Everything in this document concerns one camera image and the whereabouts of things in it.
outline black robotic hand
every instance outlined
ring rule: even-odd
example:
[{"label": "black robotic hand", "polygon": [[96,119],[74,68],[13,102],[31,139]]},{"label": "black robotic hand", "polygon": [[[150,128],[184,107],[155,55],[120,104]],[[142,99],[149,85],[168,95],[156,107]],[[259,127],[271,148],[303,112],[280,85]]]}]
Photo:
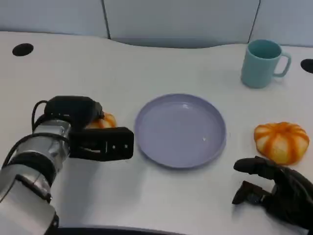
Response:
[{"label": "black robotic hand", "polygon": [[257,156],[238,160],[234,169],[274,180],[275,186],[269,193],[257,185],[243,181],[233,204],[247,201],[261,205],[276,218],[308,230],[313,229],[313,184],[303,175]]}]

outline purple plate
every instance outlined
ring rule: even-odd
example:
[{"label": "purple plate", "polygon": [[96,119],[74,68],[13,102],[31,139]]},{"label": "purple plate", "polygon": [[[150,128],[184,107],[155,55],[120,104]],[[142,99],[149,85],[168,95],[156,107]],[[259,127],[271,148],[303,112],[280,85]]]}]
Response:
[{"label": "purple plate", "polygon": [[135,121],[141,151],[153,161],[191,168],[216,158],[226,144],[226,126],[209,102],[189,94],[168,94],[147,103]]}]

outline white wall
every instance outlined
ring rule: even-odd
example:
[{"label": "white wall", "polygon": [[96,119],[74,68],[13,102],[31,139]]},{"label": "white wall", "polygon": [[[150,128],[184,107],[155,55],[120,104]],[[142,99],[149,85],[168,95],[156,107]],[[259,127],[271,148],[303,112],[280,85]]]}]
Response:
[{"label": "white wall", "polygon": [[313,47],[313,0],[261,0],[251,39]]},{"label": "white wall", "polygon": [[259,0],[104,0],[111,38],[135,45],[247,43]]},{"label": "white wall", "polygon": [[101,0],[0,0],[0,30],[108,36]]}]

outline pumpkin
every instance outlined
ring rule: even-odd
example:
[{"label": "pumpkin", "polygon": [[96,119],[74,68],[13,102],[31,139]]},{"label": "pumpkin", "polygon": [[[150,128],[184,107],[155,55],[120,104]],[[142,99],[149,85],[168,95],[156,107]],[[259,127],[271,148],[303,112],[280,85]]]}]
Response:
[{"label": "pumpkin", "polygon": [[116,121],[112,114],[104,113],[104,118],[93,121],[86,126],[87,129],[103,129],[116,127]]},{"label": "pumpkin", "polygon": [[307,133],[299,125],[288,122],[257,126],[254,141],[261,154],[282,165],[301,160],[310,143]]}]

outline cable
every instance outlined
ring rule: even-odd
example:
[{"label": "cable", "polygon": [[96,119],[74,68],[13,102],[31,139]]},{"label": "cable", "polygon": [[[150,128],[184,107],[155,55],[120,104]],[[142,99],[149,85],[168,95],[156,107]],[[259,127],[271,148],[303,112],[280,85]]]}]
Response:
[{"label": "cable", "polygon": [[48,101],[46,101],[46,100],[41,100],[41,101],[37,102],[37,103],[35,104],[35,106],[34,106],[33,112],[32,112],[32,114],[31,114],[31,129],[32,129],[32,132],[35,131],[35,114],[36,114],[36,110],[37,110],[38,106],[41,105],[41,104],[43,104],[43,103],[47,104]]},{"label": "cable", "polygon": [[50,138],[55,138],[56,140],[59,140],[59,141],[64,141],[65,143],[69,144],[69,140],[67,138],[65,138],[64,136],[60,136],[58,134],[53,134],[53,133],[33,133],[33,134],[30,134],[28,136],[21,138],[19,141],[17,141],[15,143],[15,145],[13,145],[13,147],[9,151],[8,155],[6,156],[1,168],[4,168],[5,166],[8,165],[8,163],[11,159],[11,156],[13,155],[13,153],[16,151],[17,147],[21,143],[23,143],[23,142],[25,142],[31,138],[34,138],[34,137],[50,137]]}]

